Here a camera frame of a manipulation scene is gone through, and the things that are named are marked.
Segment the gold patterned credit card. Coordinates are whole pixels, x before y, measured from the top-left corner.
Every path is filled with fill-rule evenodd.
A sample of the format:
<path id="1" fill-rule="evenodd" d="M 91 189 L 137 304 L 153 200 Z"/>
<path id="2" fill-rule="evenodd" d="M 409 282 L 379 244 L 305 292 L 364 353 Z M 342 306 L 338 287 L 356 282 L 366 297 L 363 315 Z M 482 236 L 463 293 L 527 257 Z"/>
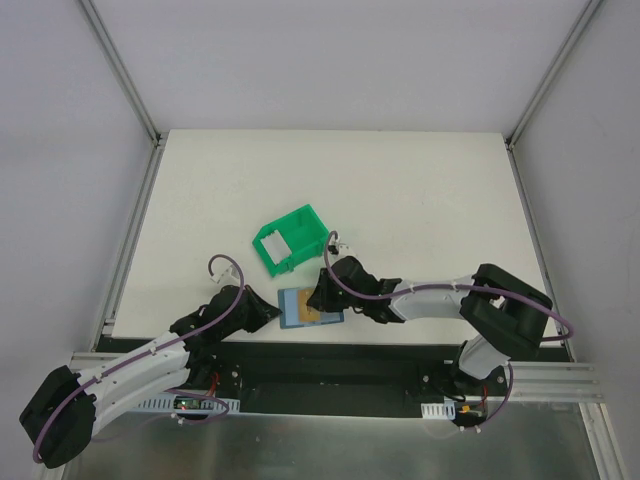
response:
<path id="1" fill-rule="evenodd" d="M 321 320 L 321 313 L 307 304 L 313 292 L 313 288 L 300 289 L 298 291 L 298 320 L 302 325 L 318 323 Z"/>

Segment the blue leather card holder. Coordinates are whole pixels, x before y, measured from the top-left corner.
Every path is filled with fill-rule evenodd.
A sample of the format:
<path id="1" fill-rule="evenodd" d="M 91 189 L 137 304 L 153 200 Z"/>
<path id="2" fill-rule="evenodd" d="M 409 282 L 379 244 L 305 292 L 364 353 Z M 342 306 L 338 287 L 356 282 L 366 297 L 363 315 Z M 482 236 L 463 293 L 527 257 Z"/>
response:
<path id="1" fill-rule="evenodd" d="M 321 313 L 321 320 L 318 323 L 310 325 L 302 325 L 298 320 L 298 304 L 297 294 L 300 289 L 306 288 L 290 288 L 278 291 L 278 308 L 281 311 L 280 328 L 283 330 L 294 328 L 306 328 L 323 325 L 339 324 L 344 322 L 344 314 L 339 313 Z"/>

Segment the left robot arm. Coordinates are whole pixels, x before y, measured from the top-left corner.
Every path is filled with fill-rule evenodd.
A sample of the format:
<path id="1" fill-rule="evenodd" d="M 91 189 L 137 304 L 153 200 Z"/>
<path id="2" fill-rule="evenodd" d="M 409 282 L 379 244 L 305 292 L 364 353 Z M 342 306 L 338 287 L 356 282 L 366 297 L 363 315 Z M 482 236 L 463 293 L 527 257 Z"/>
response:
<path id="1" fill-rule="evenodd" d="M 254 333 L 281 310 L 246 286 L 228 285 L 167 331 L 98 367 L 52 370 L 19 416 L 33 442 L 33 460 L 49 469 L 78 456 L 106 425 L 141 401 L 186 385 L 204 387 L 214 345 L 243 330 Z"/>

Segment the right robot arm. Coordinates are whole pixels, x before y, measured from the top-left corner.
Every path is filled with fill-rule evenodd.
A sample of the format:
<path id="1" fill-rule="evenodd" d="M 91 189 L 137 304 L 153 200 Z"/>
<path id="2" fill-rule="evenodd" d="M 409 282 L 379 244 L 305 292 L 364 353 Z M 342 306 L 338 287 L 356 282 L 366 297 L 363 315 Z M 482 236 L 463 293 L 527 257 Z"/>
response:
<path id="1" fill-rule="evenodd" d="M 379 324 L 430 318 L 466 321 L 475 336 L 462 343 L 452 365 L 431 375 L 442 395 L 463 399 L 499 367 L 537 357 L 552 308 L 549 297 L 495 264 L 469 276 L 436 284 L 377 278 L 354 256 L 320 270 L 307 305 L 322 313 L 351 309 Z"/>

